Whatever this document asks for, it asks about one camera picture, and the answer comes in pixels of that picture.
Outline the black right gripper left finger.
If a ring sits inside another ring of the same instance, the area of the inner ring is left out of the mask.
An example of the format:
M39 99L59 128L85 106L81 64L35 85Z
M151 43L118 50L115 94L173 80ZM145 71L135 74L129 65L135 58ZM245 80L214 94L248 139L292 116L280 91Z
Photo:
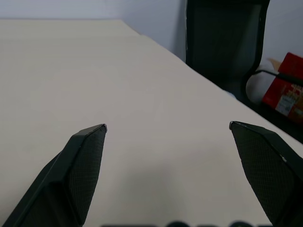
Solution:
M37 175L5 227L81 227L97 186L107 126L71 136Z

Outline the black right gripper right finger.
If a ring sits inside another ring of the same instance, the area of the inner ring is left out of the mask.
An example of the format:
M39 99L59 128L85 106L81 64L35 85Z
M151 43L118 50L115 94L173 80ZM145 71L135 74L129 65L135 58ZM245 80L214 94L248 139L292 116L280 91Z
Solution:
M303 159L277 133L230 122L246 178L275 227L303 225Z

